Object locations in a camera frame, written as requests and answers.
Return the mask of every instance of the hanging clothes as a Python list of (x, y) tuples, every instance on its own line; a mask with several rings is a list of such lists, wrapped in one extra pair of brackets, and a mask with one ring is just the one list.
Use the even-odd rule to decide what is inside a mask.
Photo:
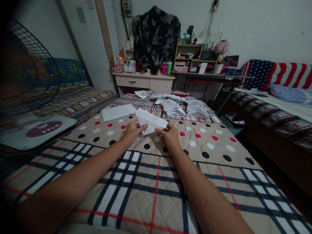
[(134, 49), (144, 67), (150, 68), (174, 60), (177, 40), (180, 36), (179, 19), (157, 6), (144, 15), (132, 19)]

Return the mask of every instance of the hand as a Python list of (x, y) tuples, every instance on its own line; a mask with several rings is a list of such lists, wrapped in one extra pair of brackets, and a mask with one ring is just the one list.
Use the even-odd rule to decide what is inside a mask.
[(178, 130), (172, 123), (169, 122), (164, 130), (156, 128), (156, 132), (165, 140), (167, 149), (171, 155), (174, 155), (179, 150), (182, 150), (179, 143)]
[(140, 126), (139, 122), (135, 120), (128, 124), (127, 130), (124, 136), (121, 138), (121, 140), (123, 140), (128, 145), (128, 147), (130, 147), (133, 144), (134, 140), (146, 128), (147, 128), (147, 124), (143, 124), (142, 126)]

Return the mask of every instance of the electric fan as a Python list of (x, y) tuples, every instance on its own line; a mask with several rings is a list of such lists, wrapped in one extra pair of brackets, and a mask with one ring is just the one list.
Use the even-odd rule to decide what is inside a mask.
[(39, 118), (31, 112), (56, 96), (58, 67), (46, 48), (15, 19), (9, 21), (6, 30), (0, 118), (9, 117), (13, 126), (0, 133), (0, 143), (28, 150), (75, 125), (76, 120), (56, 114)]

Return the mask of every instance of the pillow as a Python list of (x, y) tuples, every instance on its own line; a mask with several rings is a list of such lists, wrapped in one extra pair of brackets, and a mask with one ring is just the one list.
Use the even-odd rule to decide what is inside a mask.
[(312, 89), (286, 87), (280, 84), (268, 85), (273, 96), (288, 102), (312, 105)]

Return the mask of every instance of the forearm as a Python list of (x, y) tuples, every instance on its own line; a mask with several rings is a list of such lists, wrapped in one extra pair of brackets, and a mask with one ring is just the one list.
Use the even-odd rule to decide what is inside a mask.
[(203, 233), (253, 233), (232, 204), (182, 149), (171, 155)]
[(17, 215), (31, 232), (54, 233), (97, 182), (128, 148), (125, 140), (58, 177), (17, 205)]

